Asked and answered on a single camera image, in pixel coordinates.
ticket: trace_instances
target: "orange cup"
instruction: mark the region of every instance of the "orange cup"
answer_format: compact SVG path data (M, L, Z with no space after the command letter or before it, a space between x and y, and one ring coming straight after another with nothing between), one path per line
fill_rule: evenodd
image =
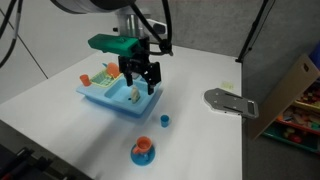
M120 75L119 66L116 63L109 63L107 65L107 73L113 78L117 78Z
M132 150L133 154L148 153L152 146L151 139L146 136L141 136L137 139L136 147Z
M80 80L82 81L82 84L83 84L84 86L90 86L90 85L91 85L89 76L88 76L87 74L81 75L81 76L80 76Z

